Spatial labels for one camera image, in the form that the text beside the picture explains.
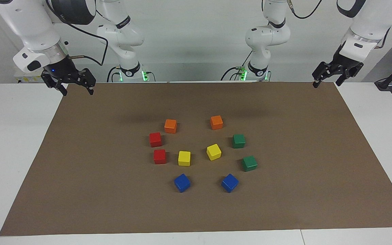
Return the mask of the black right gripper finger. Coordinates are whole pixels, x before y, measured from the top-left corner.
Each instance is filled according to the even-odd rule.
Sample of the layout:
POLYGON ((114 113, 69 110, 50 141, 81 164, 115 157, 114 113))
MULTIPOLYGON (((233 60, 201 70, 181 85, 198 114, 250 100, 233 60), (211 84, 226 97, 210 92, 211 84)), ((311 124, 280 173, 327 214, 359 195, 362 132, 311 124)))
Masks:
POLYGON ((93 95, 96 79, 88 68, 78 71, 76 84, 87 89, 89 95, 93 95))
POLYGON ((42 76, 42 80, 48 88, 54 88, 58 90, 63 96, 67 96, 67 90, 60 82, 56 82, 52 76, 42 76))

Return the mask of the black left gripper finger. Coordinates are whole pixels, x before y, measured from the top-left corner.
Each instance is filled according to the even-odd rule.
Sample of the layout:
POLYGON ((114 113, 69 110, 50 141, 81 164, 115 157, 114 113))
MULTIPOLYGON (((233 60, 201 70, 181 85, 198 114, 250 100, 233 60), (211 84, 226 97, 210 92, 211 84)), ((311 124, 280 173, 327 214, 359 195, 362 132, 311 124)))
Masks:
POLYGON ((336 67, 332 63, 326 63, 324 61, 317 65, 317 68, 312 72, 312 77, 314 78, 313 87, 317 88, 325 79, 333 76, 333 70, 336 67))
POLYGON ((336 80, 336 85, 341 86, 345 82, 345 80, 351 77, 355 77, 363 66, 364 65, 356 65, 352 68, 344 68, 343 66, 340 66, 338 71, 336 72, 336 75, 340 75, 339 78, 336 80))

